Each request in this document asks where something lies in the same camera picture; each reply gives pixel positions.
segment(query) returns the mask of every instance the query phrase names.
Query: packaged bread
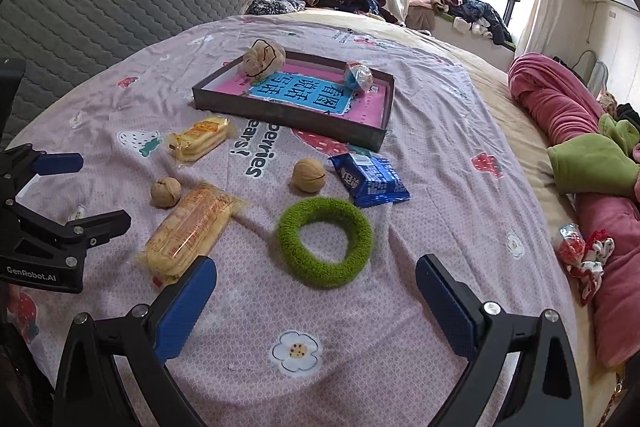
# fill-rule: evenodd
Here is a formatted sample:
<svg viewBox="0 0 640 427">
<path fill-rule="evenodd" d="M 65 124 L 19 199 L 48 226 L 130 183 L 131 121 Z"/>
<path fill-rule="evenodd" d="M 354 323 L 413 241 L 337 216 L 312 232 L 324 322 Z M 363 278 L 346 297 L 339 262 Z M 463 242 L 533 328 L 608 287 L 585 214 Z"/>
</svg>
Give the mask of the packaged bread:
<svg viewBox="0 0 640 427">
<path fill-rule="evenodd" d="M 200 120 L 186 131 L 168 136 L 171 154 L 180 163 L 192 163 L 231 137 L 233 125 L 221 116 Z"/>
<path fill-rule="evenodd" d="M 209 254 L 245 204 L 207 182 L 198 183 L 146 242 L 140 260 L 163 284 L 177 282 L 197 256 Z"/>
</svg>

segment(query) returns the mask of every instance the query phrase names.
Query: wall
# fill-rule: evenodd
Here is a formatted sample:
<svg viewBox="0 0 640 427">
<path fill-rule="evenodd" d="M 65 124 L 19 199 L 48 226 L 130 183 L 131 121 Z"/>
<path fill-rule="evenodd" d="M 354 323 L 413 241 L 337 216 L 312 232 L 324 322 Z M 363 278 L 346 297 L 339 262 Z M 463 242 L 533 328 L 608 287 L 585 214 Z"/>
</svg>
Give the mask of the wall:
<svg viewBox="0 0 640 427">
<path fill-rule="evenodd" d="M 453 29 L 451 22 L 442 17 L 435 18 L 435 27 L 431 35 L 483 58 L 500 71 L 509 72 L 509 66 L 513 62 L 513 52 L 504 46 L 496 46 L 491 39 L 473 35 L 471 32 L 460 33 Z"/>
<path fill-rule="evenodd" d="M 578 36 L 576 54 L 595 51 L 609 68 L 608 88 L 618 102 L 639 108 L 640 13 L 609 2 L 587 3 Z"/>
<path fill-rule="evenodd" d="M 556 28 L 551 35 L 549 44 L 544 49 L 548 57 L 557 55 L 570 65 L 575 64 L 580 55 L 580 44 L 584 39 L 582 26 L 587 5 L 581 0 L 563 0 L 562 9 Z"/>
</svg>

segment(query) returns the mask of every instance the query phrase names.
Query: cream bedsheet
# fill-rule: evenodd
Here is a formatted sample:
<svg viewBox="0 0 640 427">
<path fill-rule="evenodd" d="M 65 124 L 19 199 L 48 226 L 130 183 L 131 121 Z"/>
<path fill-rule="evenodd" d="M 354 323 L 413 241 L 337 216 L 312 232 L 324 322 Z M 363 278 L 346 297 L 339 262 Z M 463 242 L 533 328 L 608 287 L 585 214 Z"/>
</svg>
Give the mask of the cream bedsheet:
<svg viewBox="0 0 640 427">
<path fill-rule="evenodd" d="M 558 227 L 564 223 L 575 221 L 574 211 L 568 199 L 565 196 L 560 196 L 556 191 L 551 166 L 546 155 L 546 136 L 533 123 L 529 115 L 511 100 L 507 75 L 504 72 L 497 70 L 482 58 L 455 46 L 429 38 L 413 30 L 379 22 L 368 17 L 322 9 L 309 9 L 280 17 L 352 28 L 377 38 L 391 39 L 462 63 L 524 169 L 527 180 L 542 206 L 549 232 L 555 233 Z M 540 267 L 540 269 L 556 270 L 560 268 L 554 265 Z M 616 385 L 616 377 L 615 372 L 597 363 L 594 352 L 591 308 L 582 308 L 578 302 L 575 284 L 572 284 L 572 289 L 574 290 L 574 308 L 578 324 L 578 349 L 577 353 L 574 353 L 574 358 L 582 391 L 584 424 L 586 427 L 595 427 L 611 397 Z"/>
</svg>

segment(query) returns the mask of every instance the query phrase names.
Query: pink blanket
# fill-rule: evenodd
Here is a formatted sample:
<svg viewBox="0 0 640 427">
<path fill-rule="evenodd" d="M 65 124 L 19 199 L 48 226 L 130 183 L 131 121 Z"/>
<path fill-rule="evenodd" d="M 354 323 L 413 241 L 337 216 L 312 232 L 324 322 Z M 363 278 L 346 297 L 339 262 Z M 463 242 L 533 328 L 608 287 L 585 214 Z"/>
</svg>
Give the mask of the pink blanket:
<svg viewBox="0 0 640 427">
<path fill-rule="evenodd" d="M 516 59 L 509 87 L 552 145 L 598 132 L 602 108 L 571 71 L 550 58 L 527 54 Z M 596 354 L 613 367 L 640 350 L 640 212 L 627 198 L 593 193 L 578 194 L 575 210 L 585 237 L 606 229 L 616 243 L 593 301 Z"/>
</svg>

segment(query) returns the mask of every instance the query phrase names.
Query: white flower print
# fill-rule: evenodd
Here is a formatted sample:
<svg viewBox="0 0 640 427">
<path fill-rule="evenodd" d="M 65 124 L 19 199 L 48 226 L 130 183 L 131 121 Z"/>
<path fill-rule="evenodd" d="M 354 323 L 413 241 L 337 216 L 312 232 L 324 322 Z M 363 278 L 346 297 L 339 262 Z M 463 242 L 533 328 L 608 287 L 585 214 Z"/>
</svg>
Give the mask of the white flower print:
<svg viewBox="0 0 640 427">
<path fill-rule="evenodd" d="M 285 331 L 271 347 L 271 362 L 288 377 L 311 377 L 320 370 L 322 346 L 308 333 Z"/>
<path fill-rule="evenodd" d="M 510 232 L 507 236 L 507 248 L 516 259 L 524 255 L 524 245 L 515 232 Z"/>
</svg>

